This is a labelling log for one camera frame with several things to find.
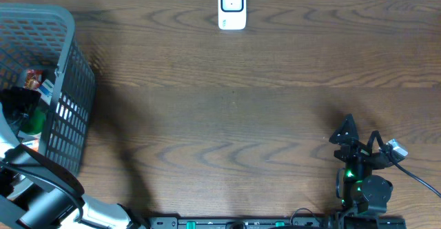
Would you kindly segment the red Top chocolate bar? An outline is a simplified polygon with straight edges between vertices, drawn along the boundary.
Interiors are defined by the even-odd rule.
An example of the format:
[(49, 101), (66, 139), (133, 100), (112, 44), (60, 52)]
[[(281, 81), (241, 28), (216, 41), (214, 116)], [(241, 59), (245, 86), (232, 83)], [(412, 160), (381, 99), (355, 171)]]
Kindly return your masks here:
[(42, 82), (42, 70), (27, 70), (23, 87), (28, 90), (36, 90), (42, 84)]

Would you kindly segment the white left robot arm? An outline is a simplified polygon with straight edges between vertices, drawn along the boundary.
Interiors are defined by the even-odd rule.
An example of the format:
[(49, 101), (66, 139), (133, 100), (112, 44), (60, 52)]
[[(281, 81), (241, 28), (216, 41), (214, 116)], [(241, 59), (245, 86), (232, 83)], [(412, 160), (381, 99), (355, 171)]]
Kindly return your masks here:
[(149, 228), (130, 209), (87, 196), (73, 174), (17, 139), (12, 125), (27, 122), (40, 97), (25, 88), (1, 91), (1, 222), (11, 228)]

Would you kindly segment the white Panadol box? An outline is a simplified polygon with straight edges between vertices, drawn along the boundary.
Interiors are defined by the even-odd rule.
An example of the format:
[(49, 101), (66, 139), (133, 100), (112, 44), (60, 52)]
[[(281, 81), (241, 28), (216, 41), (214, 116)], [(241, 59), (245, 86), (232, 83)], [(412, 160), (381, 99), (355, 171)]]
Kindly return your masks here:
[(52, 93), (53, 93), (54, 84), (49, 80), (46, 79), (38, 88), (37, 92), (41, 94), (41, 99), (50, 105), (52, 100)]

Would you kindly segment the orange tissue pack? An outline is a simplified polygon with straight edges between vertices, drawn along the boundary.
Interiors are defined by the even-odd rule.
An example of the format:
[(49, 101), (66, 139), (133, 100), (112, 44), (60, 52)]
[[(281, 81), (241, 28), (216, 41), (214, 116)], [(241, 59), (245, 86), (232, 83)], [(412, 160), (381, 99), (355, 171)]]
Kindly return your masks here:
[(29, 147), (30, 149), (38, 152), (39, 151), (39, 139), (32, 139), (26, 142), (23, 142), (22, 144)]

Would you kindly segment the green lid jar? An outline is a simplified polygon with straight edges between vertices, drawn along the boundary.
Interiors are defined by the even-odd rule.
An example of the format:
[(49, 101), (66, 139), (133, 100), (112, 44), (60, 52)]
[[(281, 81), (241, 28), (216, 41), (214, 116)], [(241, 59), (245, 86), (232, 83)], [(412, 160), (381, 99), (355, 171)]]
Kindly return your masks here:
[(21, 131), (28, 135), (37, 135), (42, 132), (45, 120), (46, 113), (42, 109), (36, 108), (32, 116), (29, 117), (28, 121), (21, 128)]

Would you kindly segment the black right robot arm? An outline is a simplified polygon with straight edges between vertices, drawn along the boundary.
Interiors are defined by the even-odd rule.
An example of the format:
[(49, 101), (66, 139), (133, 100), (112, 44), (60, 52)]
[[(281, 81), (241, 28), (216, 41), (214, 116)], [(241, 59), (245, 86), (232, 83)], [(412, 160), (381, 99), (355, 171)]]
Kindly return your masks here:
[(342, 200), (344, 212), (363, 216), (384, 214), (393, 185), (373, 171), (391, 166), (388, 157), (391, 147), (377, 130), (371, 133), (368, 142), (361, 142), (352, 114), (345, 116), (329, 142), (340, 146), (334, 157), (345, 163), (336, 177), (336, 196)]

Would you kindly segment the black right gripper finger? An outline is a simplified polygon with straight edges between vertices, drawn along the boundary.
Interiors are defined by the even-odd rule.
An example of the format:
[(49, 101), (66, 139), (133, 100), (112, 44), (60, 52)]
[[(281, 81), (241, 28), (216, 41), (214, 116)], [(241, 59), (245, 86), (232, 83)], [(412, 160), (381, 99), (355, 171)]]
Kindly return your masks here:
[(347, 114), (341, 126), (330, 136), (329, 143), (349, 144), (359, 140), (358, 130), (352, 114)]
[(378, 147), (379, 147), (379, 151), (382, 150), (384, 142), (382, 140), (382, 137), (380, 136), (380, 132), (378, 130), (374, 130), (367, 142), (367, 149), (368, 149), (368, 153), (372, 153), (373, 152), (373, 143), (374, 141), (377, 141), (378, 143)]

